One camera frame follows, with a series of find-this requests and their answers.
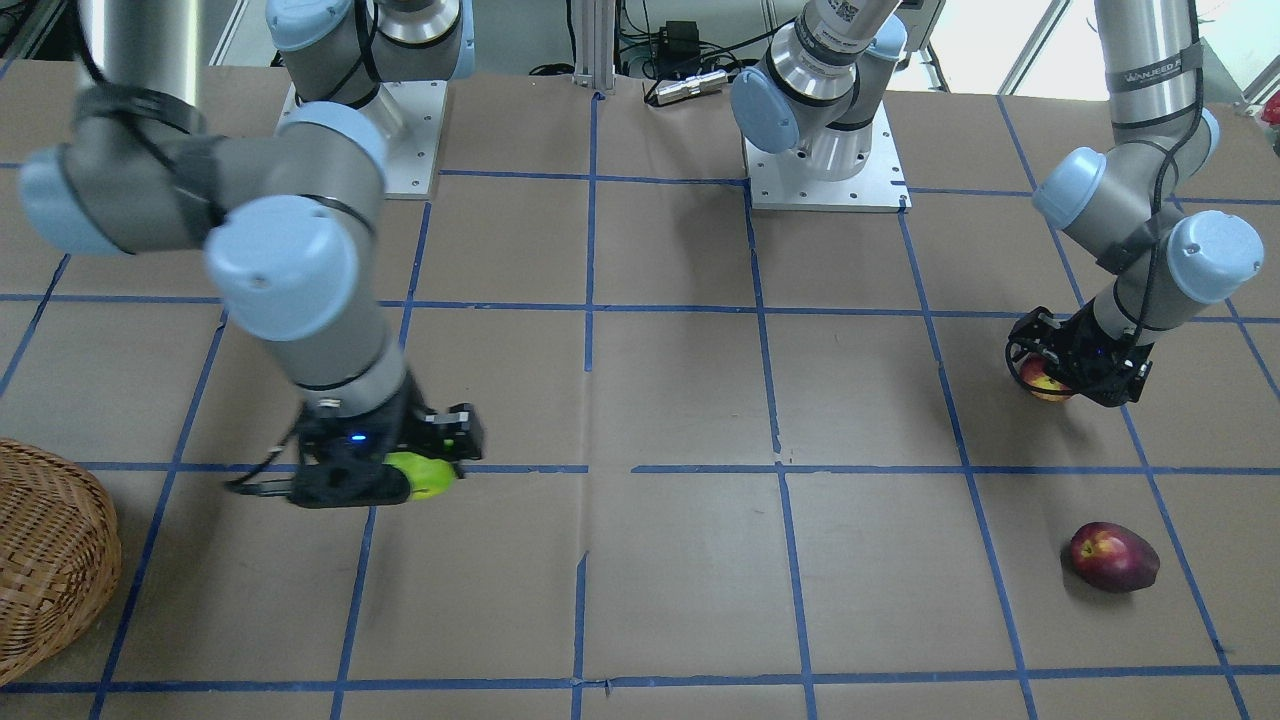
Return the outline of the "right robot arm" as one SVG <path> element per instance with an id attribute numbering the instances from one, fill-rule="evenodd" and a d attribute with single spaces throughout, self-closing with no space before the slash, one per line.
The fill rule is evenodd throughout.
<path id="1" fill-rule="evenodd" d="M 301 406 L 237 495 L 303 509 L 430 498 L 484 456 L 475 407 L 430 407 L 372 291 L 369 263 L 397 136 L 372 109 L 393 79 L 444 79 L 463 61 L 458 1 L 270 1 L 294 86 L 273 135 L 209 132 L 198 109 L 196 1 L 73 1 L 86 82 L 68 143 L 19 174 L 31 224 L 69 254 L 197 250 L 228 316 L 260 340 Z"/>

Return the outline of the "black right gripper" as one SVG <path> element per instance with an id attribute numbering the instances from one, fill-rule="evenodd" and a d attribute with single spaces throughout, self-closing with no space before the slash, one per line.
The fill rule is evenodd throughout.
<path id="1" fill-rule="evenodd" d="M 388 454 L 413 452 L 448 462 L 485 459 L 485 428 L 472 404 L 445 411 L 426 406 L 412 375 L 379 407 L 339 416 L 334 407 L 305 407 L 296 427 L 300 466 L 288 501 L 302 509 L 347 509 L 408 502 L 403 475 L 384 464 Z M 425 428 L 425 446 L 413 445 Z"/>

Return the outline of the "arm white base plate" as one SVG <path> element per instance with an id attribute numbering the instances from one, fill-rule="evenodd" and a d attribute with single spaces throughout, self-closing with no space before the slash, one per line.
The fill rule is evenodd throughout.
<path id="1" fill-rule="evenodd" d="M 751 205 L 768 211 L 899 213 L 913 206 L 884 105 L 869 126 L 823 129 L 799 150 L 742 141 Z"/>
<path id="2" fill-rule="evenodd" d="M 361 108 L 337 101 L 305 102 L 292 86 L 273 135 L 279 137 L 293 126 L 317 126 L 343 135 L 347 143 L 379 156 L 385 199 L 426 201 L 434 191 L 445 100 L 444 81 L 380 85 Z M 315 174 L 305 197 L 325 204 L 355 200 L 361 208 L 372 201 L 372 184 L 361 181 L 333 151 L 305 143 L 296 154 Z"/>

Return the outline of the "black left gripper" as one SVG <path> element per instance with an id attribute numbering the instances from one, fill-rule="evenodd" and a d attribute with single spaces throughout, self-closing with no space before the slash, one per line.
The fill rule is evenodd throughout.
<path id="1" fill-rule="evenodd" d="M 1048 374 L 1103 407 L 1137 402 L 1151 370 L 1151 345 L 1138 345 L 1130 331 L 1110 337 L 1091 305 L 1059 322 L 1050 310 L 1030 310 L 1015 322 L 1005 345 L 1005 364 L 1014 380 L 1030 355 L 1042 357 Z"/>

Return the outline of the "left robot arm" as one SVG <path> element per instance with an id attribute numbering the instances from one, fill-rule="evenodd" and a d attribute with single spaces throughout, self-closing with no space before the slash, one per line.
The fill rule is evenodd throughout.
<path id="1" fill-rule="evenodd" d="M 794 156 L 820 181 L 861 169 L 870 124 L 908 29 L 896 1 L 809 1 L 733 79 L 731 105 L 753 147 Z M 1265 245 L 1245 219 L 1185 214 L 1170 196 L 1221 140 L 1204 105 L 1203 46 L 1193 1 L 1097 1 L 1114 146 L 1079 147 L 1039 182 L 1046 223 L 1114 277 L 1057 322 L 1020 318 L 1004 356 L 1014 380 L 1047 401 L 1135 402 L 1155 343 L 1252 279 Z"/>

